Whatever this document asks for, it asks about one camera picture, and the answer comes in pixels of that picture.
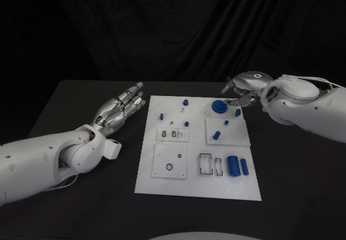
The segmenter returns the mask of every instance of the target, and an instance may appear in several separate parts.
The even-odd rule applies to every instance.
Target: robotic hand
[[[248,107],[258,97],[263,111],[280,124],[297,125],[306,131],[346,143],[346,89],[341,85],[323,78],[292,75],[274,80],[260,71],[244,72],[228,79],[221,93],[232,88],[241,95],[240,99],[224,101],[230,106]],[[330,89],[320,90],[307,80],[328,83]]]
[[[119,157],[121,144],[107,136],[146,104],[142,87],[140,82],[101,106],[91,125],[0,145],[0,205],[61,188],[71,176],[97,167],[103,156]]]

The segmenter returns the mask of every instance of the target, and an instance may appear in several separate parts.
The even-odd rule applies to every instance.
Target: black curtain
[[[345,79],[345,0],[64,0],[107,80]]]

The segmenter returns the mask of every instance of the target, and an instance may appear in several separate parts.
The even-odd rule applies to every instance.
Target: table
[[[90,124],[103,103],[133,84],[61,82],[29,137]],[[224,85],[144,82],[143,98],[218,98]],[[119,159],[104,159],[72,186],[0,207],[0,236],[147,240],[201,231],[264,240],[346,237],[343,143],[276,123],[257,103],[242,111],[263,201],[134,194],[147,111],[149,104],[111,136],[123,144]]]

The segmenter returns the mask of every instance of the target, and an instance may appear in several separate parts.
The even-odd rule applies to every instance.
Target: small blue part
[[[211,108],[218,114],[222,114],[228,110],[228,105],[221,100],[217,100],[214,101]]]
[[[232,177],[241,176],[241,168],[240,168],[240,161],[237,156],[228,156],[228,169],[230,169],[230,175]]]
[[[241,168],[242,168],[242,173],[244,173],[244,175],[250,175],[247,160],[245,160],[245,159],[241,159],[241,160],[240,160],[240,163],[241,163]]]
[[[237,109],[237,110],[235,110],[235,116],[238,117],[238,116],[241,116],[241,114],[242,114],[242,110],[241,110],[241,109]]]
[[[218,131],[218,132],[215,133],[215,135],[214,135],[214,137],[212,137],[212,138],[214,138],[215,140],[218,140],[218,139],[219,139],[219,136],[221,136],[221,134],[222,134],[222,133]]]

